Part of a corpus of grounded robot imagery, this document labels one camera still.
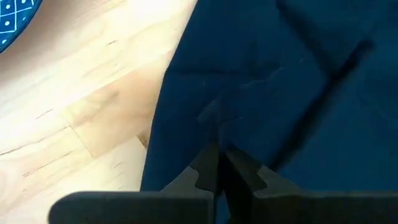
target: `navy blue fabric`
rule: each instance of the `navy blue fabric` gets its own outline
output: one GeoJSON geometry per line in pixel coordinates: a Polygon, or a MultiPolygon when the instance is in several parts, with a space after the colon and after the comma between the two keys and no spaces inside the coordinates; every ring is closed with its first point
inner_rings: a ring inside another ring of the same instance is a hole
{"type": "Polygon", "coordinates": [[[397,13],[388,0],[198,0],[141,189],[165,187],[215,137],[305,189],[398,189],[397,13]]]}
{"type": "Polygon", "coordinates": [[[398,2],[384,12],[376,46],[331,95],[317,128],[279,171],[312,190],[397,190],[398,2]]]}

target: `clip jaw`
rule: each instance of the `clip jaw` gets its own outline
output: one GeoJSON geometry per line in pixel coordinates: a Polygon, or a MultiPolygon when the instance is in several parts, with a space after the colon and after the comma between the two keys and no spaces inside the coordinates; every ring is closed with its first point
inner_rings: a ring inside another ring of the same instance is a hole
{"type": "Polygon", "coordinates": [[[307,192],[232,148],[212,144],[160,192],[80,192],[59,200],[50,224],[213,224],[224,190],[230,223],[398,223],[397,192],[307,192]]]}

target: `wooden floor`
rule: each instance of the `wooden floor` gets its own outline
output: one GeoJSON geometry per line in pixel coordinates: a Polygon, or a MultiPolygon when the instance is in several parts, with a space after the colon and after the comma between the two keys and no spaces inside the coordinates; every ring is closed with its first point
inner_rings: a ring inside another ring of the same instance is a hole
{"type": "Polygon", "coordinates": [[[44,0],[0,54],[0,223],[79,190],[139,190],[162,83],[195,0],[44,0]]]}

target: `blue patterned plate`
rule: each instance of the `blue patterned plate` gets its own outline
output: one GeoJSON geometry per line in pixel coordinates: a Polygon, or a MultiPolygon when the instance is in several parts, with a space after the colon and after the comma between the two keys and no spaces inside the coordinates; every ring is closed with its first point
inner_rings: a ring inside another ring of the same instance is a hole
{"type": "Polygon", "coordinates": [[[25,29],[42,0],[0,0],[0,53],[25,29]]]}

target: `black tool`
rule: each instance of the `black tool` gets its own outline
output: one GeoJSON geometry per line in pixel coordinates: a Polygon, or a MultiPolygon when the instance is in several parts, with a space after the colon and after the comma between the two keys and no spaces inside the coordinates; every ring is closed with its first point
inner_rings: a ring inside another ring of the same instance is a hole
{"type": "Polygon", "coordinates": [[[239,149],[212,144],[160,192],[79,192],[59,200],[50,224],[215,222],[224,191],[230,223],[398,223],[398,192],[308,192],[239,149]]]}

